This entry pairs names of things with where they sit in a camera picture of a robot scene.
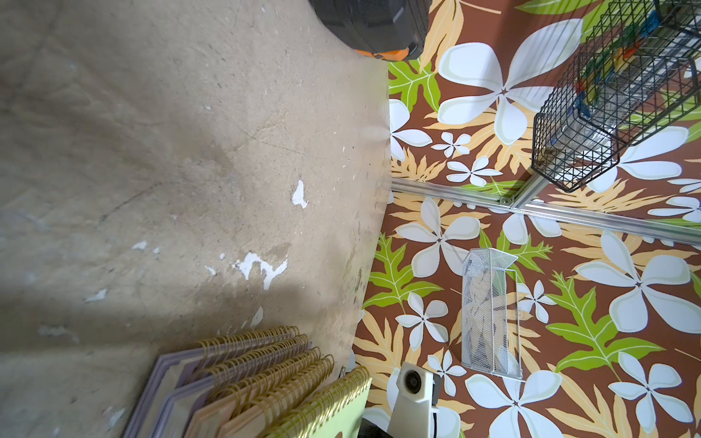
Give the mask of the green 2026 calendar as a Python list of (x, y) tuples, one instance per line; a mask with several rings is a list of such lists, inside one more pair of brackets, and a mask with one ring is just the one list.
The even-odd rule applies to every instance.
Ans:
[(371, 386), (370, 372), (358, 367), (315, 392), (263, 437), (357, 437)]

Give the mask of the pink 2026 calendar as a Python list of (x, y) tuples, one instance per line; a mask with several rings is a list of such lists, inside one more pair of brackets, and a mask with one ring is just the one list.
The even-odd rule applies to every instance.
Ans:
[(196, 411), (182, 437), (217, 437), (219, 430), (255, 400), (321, 358), (318, 347), (301, 352), (238, 383), (230, 383)]
[(261, 437), (268, 427), (315, 392), (330, 376), (334, 365), (333, 356), (325, 355), (257, 396), (222, 426), (217, 437)]

